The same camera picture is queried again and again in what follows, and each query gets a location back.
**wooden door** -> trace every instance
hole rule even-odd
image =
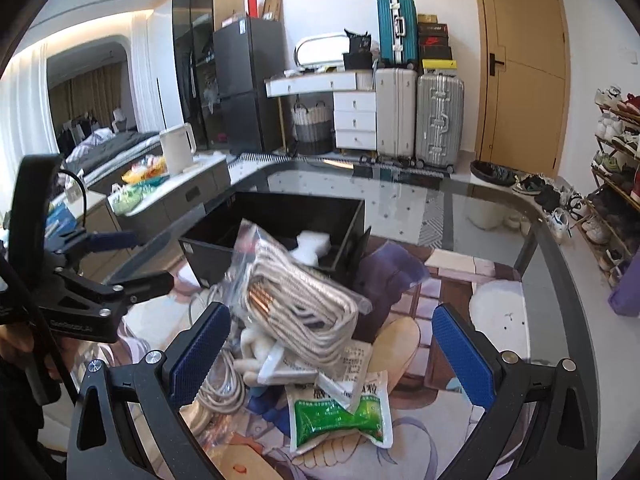
[[[482,4],[486,107],[481,102],[480,159],[555,176],[569,89],[562,1],[482,0]]]

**yellow box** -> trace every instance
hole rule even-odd
[[[423,59],[422,68],[425,70],[439,68],[444,70],[457,70],[458,62],[450,59]]]
[[[418,14],[418,23],[438,23],[436,14]]]

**white drawer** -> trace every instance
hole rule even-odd
[[[266,85],[268,97],[355,90],[357,88],[355,72],[333,72],[272,79],[266,81]]]
[[[375,112],[334,112],[336,130],[368,130],[376,131]]]
[[[336,92],[334,110],[342,112],[375,112],[375,92]]]
[[[335,145],[338,148],[351,148],[354,150],[375,150],[376,133],[336,130]]]

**silver bolt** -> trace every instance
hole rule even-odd
[[[152,350],[146,355],[145,361],[150,365],[152,365],[157,363],[161,358],[162,358],[162,352],[159,352],[158,350]]]
[[[100,361],[100,359],[94,359],[87,367],[90,372],[97,372],[100,368],[102,368],[102,361]]]
[[[502,360],[510,365],[514,365],[518,362],[520,358],[518,357],[518,354],[516,354],[516,352],[512,352],[511,350],[507,350],[505,352],[502,352]]]
[[[562,361],[562,368],[564,368],[567,372],[575,372],[576,366],[571,359],[565,359]]]

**silver suitcase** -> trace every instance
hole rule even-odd
[[[417,73],[401,68],[376,71],[376,145],[379,155],[414,156]]]
[[[465,108],[465,84],[457,77],[427,74],[418,81],[415,157],[453,173]]]

